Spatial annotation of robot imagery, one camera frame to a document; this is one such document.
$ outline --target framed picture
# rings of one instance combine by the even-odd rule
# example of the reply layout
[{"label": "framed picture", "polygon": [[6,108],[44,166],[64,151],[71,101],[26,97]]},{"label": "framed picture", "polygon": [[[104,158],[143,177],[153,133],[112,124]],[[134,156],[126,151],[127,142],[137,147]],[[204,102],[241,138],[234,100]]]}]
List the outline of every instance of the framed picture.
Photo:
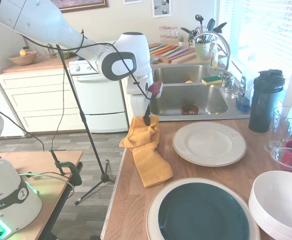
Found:
[{"label": "framed picture", "polygon": [[108,7],[108,0],[51,0],[62,13]]},{"label": "framed picture", "polygon": [[172,0],[151,0],[152,17],[163,18],[172,15]]},{"label": "framed picture", "polygon": [[142,0],[122,0],[124,4],[138,4],[141,3]]}]

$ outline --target green sponge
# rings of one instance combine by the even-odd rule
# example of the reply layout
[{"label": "green sponge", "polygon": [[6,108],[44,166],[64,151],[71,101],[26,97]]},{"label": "green sponge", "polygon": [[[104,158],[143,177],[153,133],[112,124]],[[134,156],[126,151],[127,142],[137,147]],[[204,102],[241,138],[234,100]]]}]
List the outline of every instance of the green sponge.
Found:
[{"label": "green sponge", "polygon": [[201,82],[205,85],[220,84],[222,79],[219,76],[204,77]]}]

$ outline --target wooden countertop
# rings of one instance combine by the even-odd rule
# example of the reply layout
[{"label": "wooden countertop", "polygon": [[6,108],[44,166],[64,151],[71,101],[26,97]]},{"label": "wooden countertop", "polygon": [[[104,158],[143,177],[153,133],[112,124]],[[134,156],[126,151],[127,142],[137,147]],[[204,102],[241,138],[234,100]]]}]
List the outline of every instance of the wooden countertop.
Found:
[{"label": "wooden countertop", "polygon": [[[56,151],[55,154],[59,161],[72,162],[77,165],[82,158],[83,152]],[[9,160],[18,173],[58,173],[52,154],[49,151],[8,152],[0,153],[0,156],[3,159]],[[70,171],[66,171],[65,173],[66,177],[71,176]],[[8,240],[37,240],[67,185],[62,181],[48,177],[30,177],[27,178],[27,182],[39,191],[42,207],[34,221],[23,229],[17,231],[9,237]]]},{"label": "wooden countertop", "polygon": [[[65,60],[67,67],[70,65],[70,61],[74,60],[78,56],[74,56]],[[27,66],[19,66],[13,65],[2,71],[5,73],[17,73],[17,72],[26,72],[26,71],[37,71],[37,70],[47,70],[47,69],[61,69],[63,67],[62,60],[60,57],[37,57],[36,62],[27,65]]]},{"label": "wooden countertop", "polygon": [[[264,144],[269,140],[268,133],[251,131],[248,128],[249,119],[212,122],[230,126],[242,134],[247,143],[245,156],[229,166],[195,165],[180,157],[172,144],[175,132],[192,122],[160,122],[160,141],[156,150],[170,164],[174,177],[160,185],[144,188],[132,152],[127,149],[101,234],[102,240],[148,240],[146,216],[151,202],[163,187],[182,178],[205,178],[216,181],[235,191],[248,203],[255,178],[264,172],[276,170],[275,161],[264,149]],[[273,239],[261,229],[260,236],[261,240]]]}]

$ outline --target robot logo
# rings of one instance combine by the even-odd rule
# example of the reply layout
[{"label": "robot logo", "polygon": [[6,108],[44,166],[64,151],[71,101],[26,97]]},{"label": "robot logo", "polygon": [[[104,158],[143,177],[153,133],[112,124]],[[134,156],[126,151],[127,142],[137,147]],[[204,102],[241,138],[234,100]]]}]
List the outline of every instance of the robot logo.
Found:
[{"label": "robot logo", "polygon": [[24,200],[27,197],[27,191],[26,188],[22,188],[18,193],[18,199]]}]

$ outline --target wooden floor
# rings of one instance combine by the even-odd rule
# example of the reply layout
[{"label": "wooden floor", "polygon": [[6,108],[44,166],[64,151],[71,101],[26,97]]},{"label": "wooden floor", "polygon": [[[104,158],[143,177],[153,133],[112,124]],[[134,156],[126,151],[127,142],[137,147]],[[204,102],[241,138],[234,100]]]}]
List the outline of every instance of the wooden floor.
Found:
[{"label": "wooden floor", "polygon": [[[120,141],[127,133],[93,134],[99,157],[103,166],[109,159],[108,173],[115,180],[120,167],[123,148]],[[45,150],[51,149],[53,135],[38,136],[45,144]],[[96,161],[93,148],[86,133],[58,134],[54,140],[54,150],[81,150],[84,151],[83,169],[80,173],[82,185],[75,188],[74,195],[64,205],[52,233],[59,240],[90,240],[94,235],[102,232],[107,208],[110,203],[114,184],[105,183],[98,187],[80,205],[75,206],[74,201],[91,189],[101,179],[101,171]],[[42,151],[42,145],[34,138],[0,139],[0,152],[31,152]]]}]

